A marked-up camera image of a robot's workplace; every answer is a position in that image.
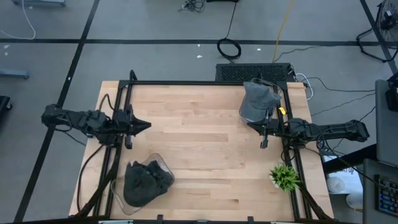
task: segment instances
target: transparent container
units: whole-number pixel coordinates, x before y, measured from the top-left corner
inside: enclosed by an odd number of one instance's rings
[[[165,171],[168,172],[172,176],[172,184],[175,181],[175,177],[171,170],[167,167],[166,163],[164,162],[162,156],[160,156],[158,153],[153,153],[151,154],[148,159],[146,159],[144,162],[141,162],[142,165],[148,166],[149,163],[152,161],[156,161],[159,165],[159,167]],[[125,199],[124,199],[124,184],[125,184],[125,175],[122,177],[117,178],[116,180],[112,181],[111,183],[111,190],[112,193],[118,202],[118,205],[120,206],[121,210],[123,211],[124,214],[126,215],[132,215],[136,212],[138,212],[142,207],[133,207],[129,205]]]

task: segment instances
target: black keyboard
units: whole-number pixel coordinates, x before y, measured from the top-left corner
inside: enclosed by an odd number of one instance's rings
[[[248,82],[260,78],[269,82],[294,82],[294,71],[289,63],[217,64],[217,81]]]
[[[383,175],[376,175],[375,179],[379,183],[376,187],[376,209],[398,217],[398,179]]]

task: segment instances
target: potted plant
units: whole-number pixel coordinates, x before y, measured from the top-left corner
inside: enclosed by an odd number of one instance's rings
[[[272,183],[277,187],[281,188],[284,192],[291,192],[299,187],[299,176],[293,167],[287,167],[285,165],[276,165],[269,176]]]

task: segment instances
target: wooden table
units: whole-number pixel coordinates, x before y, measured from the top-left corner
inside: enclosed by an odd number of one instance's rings
[[[102,83],[97,107],[106,93],[114,103],[117,86],[118,82]],[[288,83],[288,88],[293,116],[311,122],[302,83]],[[239,117],[244,94],[243,86],[134,85],[134,114],[152,127],[133,138],[132,150],[122,150],[118,177],[124,175],[129,161],[142,162],[157,152],[176,180],[165,195],[134,215],[125,215],[114,201],[111,218],[155,220],[163,214],[165,220],[233,221],[253,216],[255,221],[293,221],[289,194],[276,189],[269,179],[270,170],[283,163],[282,141],[269,136],[268,148],[260,149],[261,137]],[[103,111],[112,115],[107,103]],[[89,139],[83,161],[98,147],[97,140]],[[307,147],[317,150],[314,142]],[[84,171],[81,205],[98,186],[103,156],[104,149]],[[333,217],[319,155],[301,150],[301,158],[308,191]],[[300,216],[305,217],[297,192]],[[101,212],[107,194],[105,190]],[[75,192],[70,214],[76,212]]]

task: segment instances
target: yellow clamp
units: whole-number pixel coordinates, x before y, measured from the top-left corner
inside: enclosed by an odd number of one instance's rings
[[[282,112],[283,115],[286,114],[286,111],[285,111],[285,109],[283,107],[280,107],[279,110],[280,110],[280,112]]]

